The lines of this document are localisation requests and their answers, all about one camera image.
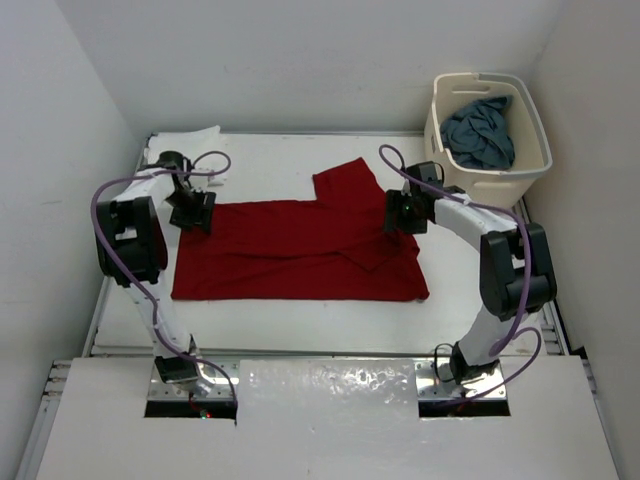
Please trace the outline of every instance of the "white floor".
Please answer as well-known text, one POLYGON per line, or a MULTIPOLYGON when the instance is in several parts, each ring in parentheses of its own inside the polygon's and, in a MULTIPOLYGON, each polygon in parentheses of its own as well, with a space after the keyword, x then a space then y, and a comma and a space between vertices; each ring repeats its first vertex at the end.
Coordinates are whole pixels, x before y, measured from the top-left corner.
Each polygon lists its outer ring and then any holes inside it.
MULTIPOLYGON (((314 173, 358 157, 367 161, 383 189, 401 188, 402 180, 378 156, 381 143, 398 147, 408 164, 424 161, 422 137, 228 135, 224 148, 233 165, 226 185, 216 188, 217 201, 314 199, 314 173)), ((168 225, 168 210, 160 214, 172 285, 179 230, 168 225)), ((431 291, 424 303, 229 300, 176 302, 176 310, 200 348, 207 350, 424 354, 438 343, 460 339, 475 319, 481 305, 479 257, 438 226, 416 239, 431 291)), ((99 308, 94 351, 150 348, 138 313, 120 288, 111 285, 99 308)), ((535 318, 526 323, 537 324, 535 318)), ((527 355, 535 344, 532 335, 524 335, 504 353, 527 355)))
POLYGON ((510 417, 473 419, 419 419, 404 360, 242 362, 237 428, 144 418, 151 368, 75 360, 38 480, 617 478, 578 357, 541 357, 510 417))

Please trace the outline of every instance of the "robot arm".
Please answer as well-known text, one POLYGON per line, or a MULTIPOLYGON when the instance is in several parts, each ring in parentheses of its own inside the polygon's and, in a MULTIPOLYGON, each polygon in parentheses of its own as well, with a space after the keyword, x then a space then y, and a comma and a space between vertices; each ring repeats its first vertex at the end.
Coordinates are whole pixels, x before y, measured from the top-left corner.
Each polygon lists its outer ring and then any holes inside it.
MULTIPOLYGON (((408 167, 411 177, 439 189, 433 162, 408 167)), ((402 191, 387 192, 385 230, 426 233, 428 222, 443 226, 475 248, 480 254, 480 294, 482 307, 469 332, 454 344, 450 368, 456 383, 491 371, 499 352, 496 342, 505 338, 515 320, 524 286, 522 238, 510 217, 468 208, 468 195, 457 187, 444 189, 463 200, 456 202, 432 193, 417 184, 405 183, 402 191)), ((532 269, 526 313, 533 313, 555 298, 556 281, 544 229, 526 225, 532 250, 532 269)))
POLYGON ((153 341, 155 364, 165 383, 178 384, 194 391, 205 379, 202 369, 176 355, 197 354, 193 337, 178 321, 164 279, 167 247, 156 209, 166 200, 173 205, 171 223, 182 229, 197 227, 209 233, 215 194, 194 192, 178 175, 158 175, 166 170, 190 170, 188 160, 177 152, 164 152, 156 164, 136 173, 145 180, 132 182, 120 195, 97 206, 97 218, 109 245, 132 272, 136 280, 151 292, 158 302, 157 315, 145 294, 114 264, 98 242, 100 267, 123 287, 138 308, 153 341), (169 348, 158 340, 160 335, 169 348))

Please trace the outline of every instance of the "red shirt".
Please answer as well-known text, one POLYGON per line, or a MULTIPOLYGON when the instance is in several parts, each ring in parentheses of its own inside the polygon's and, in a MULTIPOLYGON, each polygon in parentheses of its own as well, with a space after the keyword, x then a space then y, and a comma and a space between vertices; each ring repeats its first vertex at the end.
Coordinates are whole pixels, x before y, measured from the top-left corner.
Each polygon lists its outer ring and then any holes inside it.
POLYGON ((361 158, 313 176, 317 200, 216 205, 182 232, 176 300, 426 299, 411 235, 384 233, 385 194, 361 158))

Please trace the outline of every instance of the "white plastic basket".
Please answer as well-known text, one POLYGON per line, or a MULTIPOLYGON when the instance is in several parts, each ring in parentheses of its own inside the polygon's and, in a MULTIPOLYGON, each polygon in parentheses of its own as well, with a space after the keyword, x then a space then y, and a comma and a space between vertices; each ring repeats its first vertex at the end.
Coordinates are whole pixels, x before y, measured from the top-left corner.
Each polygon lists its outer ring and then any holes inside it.
POLYGON ((456 73, 440 75, 433 83, 433 101, 424 129, 427 161, 442 165, 445 186, 457 185, 478 202, 509 208, 553 164, 540 117, 522 80, 513 75, 456 73), (440 124, 474 100, 512 95, 505 118, 515 148, 509 170, 475 170, 458 165, 442 146, 440 124))

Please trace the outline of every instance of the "blue cloth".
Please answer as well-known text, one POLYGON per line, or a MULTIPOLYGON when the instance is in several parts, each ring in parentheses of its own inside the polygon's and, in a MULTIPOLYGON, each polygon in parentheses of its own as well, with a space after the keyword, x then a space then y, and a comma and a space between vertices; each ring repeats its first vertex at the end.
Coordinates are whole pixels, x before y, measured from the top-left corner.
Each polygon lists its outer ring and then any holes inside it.
POLYGON ((513 96, 476 100, 454 113, 440 127, 442 144, 456 163, 478 170, 507 170, 516 158, 502 113, 513 96))

